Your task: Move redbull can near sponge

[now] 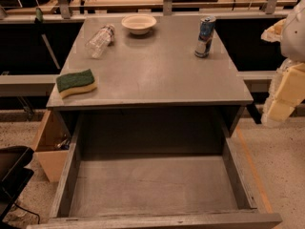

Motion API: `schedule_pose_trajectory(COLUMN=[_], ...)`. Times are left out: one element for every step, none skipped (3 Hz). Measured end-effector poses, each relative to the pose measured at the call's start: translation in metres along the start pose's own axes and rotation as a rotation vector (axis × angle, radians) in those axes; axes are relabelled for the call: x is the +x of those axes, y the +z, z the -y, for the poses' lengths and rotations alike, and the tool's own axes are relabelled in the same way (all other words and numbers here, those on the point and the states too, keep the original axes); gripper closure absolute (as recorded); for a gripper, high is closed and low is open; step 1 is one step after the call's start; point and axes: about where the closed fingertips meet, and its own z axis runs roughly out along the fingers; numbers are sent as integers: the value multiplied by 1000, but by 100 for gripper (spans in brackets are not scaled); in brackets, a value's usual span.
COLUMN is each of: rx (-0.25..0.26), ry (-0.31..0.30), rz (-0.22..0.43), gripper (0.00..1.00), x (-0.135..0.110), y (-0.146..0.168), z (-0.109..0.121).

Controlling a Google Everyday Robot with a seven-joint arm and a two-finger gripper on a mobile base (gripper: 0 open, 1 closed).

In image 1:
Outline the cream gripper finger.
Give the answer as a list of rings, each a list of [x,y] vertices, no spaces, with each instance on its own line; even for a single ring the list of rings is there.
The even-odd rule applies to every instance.
[[[270,26],[261,34],[261,39],[267,42],[279,42],[285,22],[286,20],[282,19]]]
[[[282,123],[305,99],[305,64],[276,70],[261,117],[262,123]]]

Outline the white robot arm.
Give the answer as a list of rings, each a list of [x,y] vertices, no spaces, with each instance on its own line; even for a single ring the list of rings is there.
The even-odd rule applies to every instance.
[[[285,57],[272,78],[261,117],[265,126],[274,127],[283,123],[305,99],[305,0],[285,19],[265,30],[261,38],[278,41]]]

